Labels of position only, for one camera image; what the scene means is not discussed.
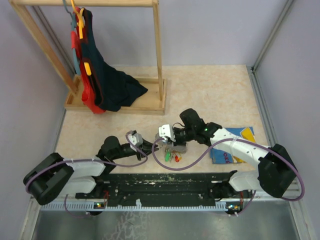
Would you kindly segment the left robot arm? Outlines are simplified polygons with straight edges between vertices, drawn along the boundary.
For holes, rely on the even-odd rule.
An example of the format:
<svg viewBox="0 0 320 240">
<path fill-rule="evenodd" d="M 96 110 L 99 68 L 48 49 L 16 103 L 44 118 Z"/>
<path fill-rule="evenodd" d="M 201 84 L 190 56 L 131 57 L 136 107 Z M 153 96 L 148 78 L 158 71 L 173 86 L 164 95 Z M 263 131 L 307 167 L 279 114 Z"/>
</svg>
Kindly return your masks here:
<svg viewBox="0 0 320 240">
<path fill-rule="evenodd" d="M 51 153 L 24 177 L 26 192 L 42 206 L 65 195 L 101 197 L 105 177 L 116 167 L 124 167 L 115 160 L 135 156 L 136 166 L 140 166 L 159 149 L 136 132 L 127 139 L 127 143 L 120 144 L 116 136 L 108 136 L 98 154 L 90 159 L 65 159 L 57 152 Z"/>
</svg>

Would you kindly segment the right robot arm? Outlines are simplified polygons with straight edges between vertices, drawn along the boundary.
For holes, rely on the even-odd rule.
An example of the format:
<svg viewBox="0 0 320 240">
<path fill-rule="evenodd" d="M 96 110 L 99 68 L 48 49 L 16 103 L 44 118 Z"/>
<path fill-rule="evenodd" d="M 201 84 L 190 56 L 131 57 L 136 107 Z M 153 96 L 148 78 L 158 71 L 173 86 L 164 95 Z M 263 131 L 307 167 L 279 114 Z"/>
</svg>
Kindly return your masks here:
<svg viewBox="0 0 320 240">
<path fill-rule="evenodd" d="M 283 198 L 296 178 L 298 171 L 284 146 L 263 146 L 250 142 L 217 123 L 204 122 L 192 108 L 184 110 L 179 117 L 183 127 L 173 128 L 178 145 L 196 141 L 229 153 L 254 168 L 245 172 L 237 171 L 230 177 L 223 185 L 227 197 L 235 198 L 244 190 L 263 190 L 274 198 Z"/>
</svg>

